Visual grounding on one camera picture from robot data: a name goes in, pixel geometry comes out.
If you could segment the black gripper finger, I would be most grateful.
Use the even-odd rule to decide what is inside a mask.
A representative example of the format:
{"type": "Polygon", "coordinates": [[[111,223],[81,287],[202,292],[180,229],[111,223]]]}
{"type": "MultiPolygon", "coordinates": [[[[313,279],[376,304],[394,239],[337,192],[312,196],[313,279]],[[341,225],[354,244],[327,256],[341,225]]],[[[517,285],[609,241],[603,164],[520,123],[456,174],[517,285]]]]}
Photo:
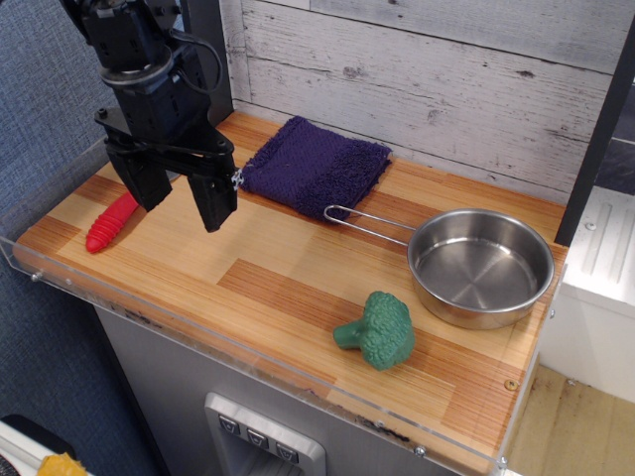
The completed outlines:
{"type": "Polygon", "coordinates": [[[237,189],[231,176],[188,177],[194,202],[207,232],[218,231],[237,209],[237,189]]]}
{"type": "Polygon", "coordinates": [[[135,201],[153,210],[172,191],[166,170],[151,162],[143,152],[107,149],[110,162],[135,201]]]}

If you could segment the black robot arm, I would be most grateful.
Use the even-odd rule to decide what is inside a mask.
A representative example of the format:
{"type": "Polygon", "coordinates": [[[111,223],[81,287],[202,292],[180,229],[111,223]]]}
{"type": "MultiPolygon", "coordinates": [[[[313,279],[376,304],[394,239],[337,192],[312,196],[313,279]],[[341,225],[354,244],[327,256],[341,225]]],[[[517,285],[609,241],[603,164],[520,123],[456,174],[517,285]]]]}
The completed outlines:
{"type": "Polygon", "coordinates": [[[241,172],[233,145],[209,120],[211,93],[197,54],[211,44],[176,29],[175,1],[65,1],[63,8],[100,62],[117,99],[94,119],[109,160],[136,202],[150,211],[187,177],[205,229],[237,208],[241,172]]]}

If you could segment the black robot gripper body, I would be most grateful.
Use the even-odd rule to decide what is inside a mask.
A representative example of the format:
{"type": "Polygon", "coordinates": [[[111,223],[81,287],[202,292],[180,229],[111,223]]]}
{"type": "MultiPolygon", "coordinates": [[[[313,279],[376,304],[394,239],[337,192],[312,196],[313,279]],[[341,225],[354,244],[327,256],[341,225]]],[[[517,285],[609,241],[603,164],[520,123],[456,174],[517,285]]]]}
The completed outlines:
{"type": "Polygon", "coordinates": [[[108,148],[143,152],[187,177],[234,176],[232,146],[208,119],[209,87],[198,61],[164,61],[140,69],[99,69],[118,106],[95,115],[108,148]]]}

